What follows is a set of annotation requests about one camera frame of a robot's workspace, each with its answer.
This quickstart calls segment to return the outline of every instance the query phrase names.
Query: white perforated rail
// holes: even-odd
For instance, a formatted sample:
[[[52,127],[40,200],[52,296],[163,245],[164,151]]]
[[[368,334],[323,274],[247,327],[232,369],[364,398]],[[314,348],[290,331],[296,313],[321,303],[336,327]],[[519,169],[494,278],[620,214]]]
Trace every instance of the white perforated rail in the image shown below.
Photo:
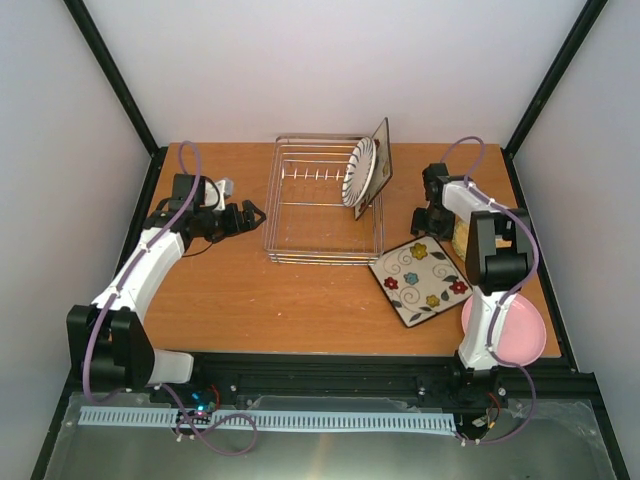
[[[237,412],[221,410],[198,424],[206,428],[220,418]],[[246,410],[258,430],[265,432],[405,432],[453,435],[453,415],[445,413],[342,413],[342,412],[271,412]],[[112,427],[175,427],[177,409],[82,407],[78,425]],[[218,428],[250,430],[242,419],[234,418]]]

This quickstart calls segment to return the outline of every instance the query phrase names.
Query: gray floor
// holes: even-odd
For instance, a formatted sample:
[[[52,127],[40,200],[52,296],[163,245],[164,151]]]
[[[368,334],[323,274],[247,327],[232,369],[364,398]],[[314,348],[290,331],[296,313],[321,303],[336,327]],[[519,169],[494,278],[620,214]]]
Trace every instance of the gray floor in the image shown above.
[[[615,478],[582,402],[544,402],[521,435],[498,446],[462,448],[454,438],[422,434],[263,433],[254,451],[233,458],[198,441],[177,443],[169,429],[75,427],[76,407],[65,419],[48,480]],[[507,411],[496,430],[519,421]],[[249,438],[237,431],[211,436],[227,448],[241,448]]]

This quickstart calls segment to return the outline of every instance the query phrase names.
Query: wall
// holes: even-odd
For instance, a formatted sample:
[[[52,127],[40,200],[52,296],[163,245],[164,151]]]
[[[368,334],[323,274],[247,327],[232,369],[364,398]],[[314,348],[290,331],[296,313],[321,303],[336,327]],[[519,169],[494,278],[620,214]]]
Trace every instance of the wall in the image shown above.
[[[584,0],[87,0],[158,141],[506,144]]]
[[[609,2],[516,157],[571,344],[640,478],[640,3]]]
[[[29,478],[67,311],[112,274],[148,157],[62,2],[0,6],[0,477]]]

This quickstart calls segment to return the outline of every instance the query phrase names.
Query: blue flower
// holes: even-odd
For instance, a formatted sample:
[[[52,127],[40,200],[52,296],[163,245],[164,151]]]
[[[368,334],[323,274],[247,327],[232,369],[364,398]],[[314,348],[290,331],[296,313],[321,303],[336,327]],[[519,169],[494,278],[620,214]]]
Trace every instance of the blue flower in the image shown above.
[[[409,285],[415,285],[416,283],[418,283],[418,275],[416,275],[415,273],[405,273],[404,281]]]

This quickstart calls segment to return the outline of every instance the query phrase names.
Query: yellow flower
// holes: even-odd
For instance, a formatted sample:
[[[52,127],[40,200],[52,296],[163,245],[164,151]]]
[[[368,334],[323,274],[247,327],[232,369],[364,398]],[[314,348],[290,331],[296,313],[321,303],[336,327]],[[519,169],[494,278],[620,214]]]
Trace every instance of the yellow flower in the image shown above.
[[[428,255],[427,246],[423,243],[416,243],[409,249],[411,256],[417,260],[422,260]]]
[[[440,299],[435,295],[429,295],[427,297],[427,305],[429,305],[431,308],[435,308],[440,305]]]

